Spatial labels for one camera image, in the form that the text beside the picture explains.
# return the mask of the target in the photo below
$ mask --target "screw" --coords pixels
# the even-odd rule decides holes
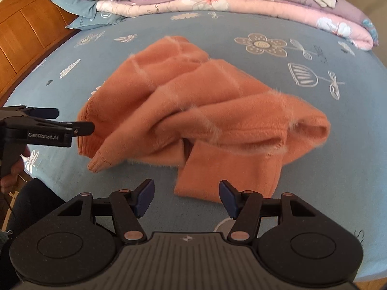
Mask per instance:
[[[250,234],[245,231],[234,231],[231,233],[230,237],[234,241],[246,241],[250,237]]]
[[[137,230],[131,230],[131,231],[125,232],[125,234],[123,236],[125,239],[127,239],[129,241],[136,241],[136,240],[142,239],[144,234],[140,231],[137,231]]]

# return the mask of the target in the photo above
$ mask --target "wooden bed frame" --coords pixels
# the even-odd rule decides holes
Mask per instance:
[[[0,104],[51,52],[78,30],[66,29],[77,15],[49,0],[0,2]]]

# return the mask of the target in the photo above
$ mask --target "person's leg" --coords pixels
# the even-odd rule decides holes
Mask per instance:
[[[12,239],[32,226],[44,216],[61,206],[65,201],[58,197],[39,179],[32,179],[20,191],[12,208],[7,231],[12,238],[4,244],[0,253],[0,289],[11,289],[18,281],[9,258]]]

